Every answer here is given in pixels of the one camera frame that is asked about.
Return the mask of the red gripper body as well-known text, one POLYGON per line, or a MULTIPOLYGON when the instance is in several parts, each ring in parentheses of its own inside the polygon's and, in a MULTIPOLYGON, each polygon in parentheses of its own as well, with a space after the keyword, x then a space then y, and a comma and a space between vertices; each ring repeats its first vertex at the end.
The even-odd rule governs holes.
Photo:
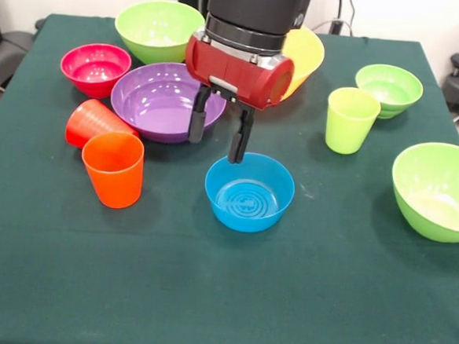
POLYGON ((262 56, 234 49, 196 31, 186 45, 186 67, 192 77, 253 108, 278 104, 289 88, 294 63, 284 55, 262 56))

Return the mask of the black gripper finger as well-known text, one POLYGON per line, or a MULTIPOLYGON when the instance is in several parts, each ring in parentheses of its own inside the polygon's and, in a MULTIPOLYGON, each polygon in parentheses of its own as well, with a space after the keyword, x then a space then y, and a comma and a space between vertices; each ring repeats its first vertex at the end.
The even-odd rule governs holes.
POLYGON ((201 84, 196 97, 194 98, 191 117, 189 120, 189 131, 187 138, 192 144, 199 143, 204 132, 204 123, 206 121, 206 103, 211 96, 211 88, 201 84))
POLYGON ((235 164, 241 163, 244 157, 249 136, 252 131, 255 112, 255 109, 248 104, 239 104, 238 107, 241 110, 239 129, 233 135, 229 155, 227 156, 228 161, 235 164))

